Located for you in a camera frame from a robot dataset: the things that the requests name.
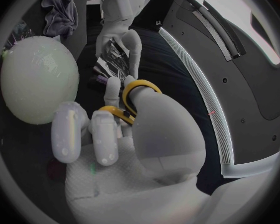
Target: gray cloth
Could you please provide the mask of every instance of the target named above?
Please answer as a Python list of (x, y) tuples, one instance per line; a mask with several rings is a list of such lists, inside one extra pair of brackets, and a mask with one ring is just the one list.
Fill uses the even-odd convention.
[(41, 6), (51, 8), (45, 16), (45, 36), (61, 35), (68, 38), (73, 34), (78, 26), (78, 12), (74, 0), (42, 0)]

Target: crumpled towel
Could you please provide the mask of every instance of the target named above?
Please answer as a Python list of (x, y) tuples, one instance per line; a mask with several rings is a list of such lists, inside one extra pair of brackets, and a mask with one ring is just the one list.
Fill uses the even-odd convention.
[(68, 38), (73, 34), (78, 26), (78, 12), (74, 0), (42, 0), (41, 6), (52, 8), (45, 16), (45, 36), (61, 35)]

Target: white ball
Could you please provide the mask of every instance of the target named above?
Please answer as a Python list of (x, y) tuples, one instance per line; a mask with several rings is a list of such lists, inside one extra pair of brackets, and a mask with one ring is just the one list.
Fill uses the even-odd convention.
[(26, 38), (4, 56), (2, 95), (10, 111), (26, 123), (52, 122), (61, 102), (76, 99), (78, 85), (74, 57), (52, 38)]

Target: robotic arm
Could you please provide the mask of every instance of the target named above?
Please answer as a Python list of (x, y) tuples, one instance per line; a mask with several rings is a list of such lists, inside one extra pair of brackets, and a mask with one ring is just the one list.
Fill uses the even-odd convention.
[(114, 38), (130, 59), (130, 74), (138, 78), (141, 55), (141, 39), (134, 30), (129, 30), (134, 18), (150, 0), (103, 0), (104, 25), (96, 42), (99, 58), (107, 42)]

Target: yellow scissor handle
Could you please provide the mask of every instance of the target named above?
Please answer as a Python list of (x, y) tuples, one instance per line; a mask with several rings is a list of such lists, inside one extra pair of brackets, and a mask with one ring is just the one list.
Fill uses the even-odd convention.
[(125, 112), (115, 106), (104, 106), (99, 109), (99, 111), (109, 111), (111, 114), (117, 116), (118, 118), (121, 118), (123, 121), (129, 123), (132, 125), (134, 123), (135, 118), (133, 116), (127, 117)]
[(129, 109), (129, 111), (131, 111), (134, 115), (137, 115), (136, 111), (133, 110), (131, 108), (131, 106), (128, 104), (130, 103), (130, 100), (129, 100), (129, 94), (130, 92), (136, 88), (136, 87), (139, 87), (139, 86), (146, 86), (146, 87), (150, 87), (152, 89), (154, 89), (154, 91), (158, 92), (158, 93), (161, 93), (161, 90), (155, 85), (153, 84), (152, 82), (149, 82), (147, 80), (135, 80), (135, 81), (132, 81), (130, 82), (124, 89), (123, 91), (123, 101), (125, 103), (125, 106)]

